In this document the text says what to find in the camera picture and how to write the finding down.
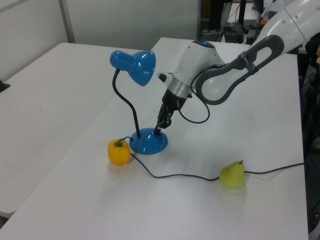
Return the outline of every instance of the lamp base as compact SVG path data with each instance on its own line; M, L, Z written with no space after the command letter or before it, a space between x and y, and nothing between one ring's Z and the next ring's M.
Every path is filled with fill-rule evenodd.
M132 134L129 141L130 148L138 154L156 154L162 151L168 144L168 138L163 133L154 134L153 128L143 128L140 130L140 138L137 133Z

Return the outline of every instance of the white wall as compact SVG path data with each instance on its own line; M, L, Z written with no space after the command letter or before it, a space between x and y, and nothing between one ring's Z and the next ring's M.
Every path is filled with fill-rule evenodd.
M0 79L68 42L58 0L27 0L0 12Z
M63 3L77 44L149 50L161 37L197 38L200 0L63 0Z

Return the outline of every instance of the pepper stem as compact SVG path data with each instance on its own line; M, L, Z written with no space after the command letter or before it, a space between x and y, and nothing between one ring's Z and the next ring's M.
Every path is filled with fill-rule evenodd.
M123 139L123 138L120 138L119 141L117 141L114 145L115 145L116 147L123 147L124 145L122 144L121 141L124 141L124 139Z

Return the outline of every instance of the lamp shade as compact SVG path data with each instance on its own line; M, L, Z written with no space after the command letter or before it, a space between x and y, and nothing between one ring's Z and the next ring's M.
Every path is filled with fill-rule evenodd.
M116 50L110 55L110 63L116 69L128 72L140 86L145 86L154 74L156 55L153 51L139 51L131 55Z

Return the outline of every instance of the gooseneck lamp arm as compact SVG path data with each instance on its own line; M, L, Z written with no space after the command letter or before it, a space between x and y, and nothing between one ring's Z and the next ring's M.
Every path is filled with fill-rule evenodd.
M129 102L124 96L121 95L121 93L118 91L117 86L116 86L116 79L117 79L117 76L118 76L119 72L120 72L120 69L117 68L115 70L114 75L113 75L112 87L113 87L113 90L114 90L115 94L117 94L119 96L119 98L121 98L123 101L125 101L130 106L130 108L132 109L136 135L137 135L138 138L140 138L141 135L140 135L138 117L137 117L137 112L135 110L135 107L132 105L131 102Z

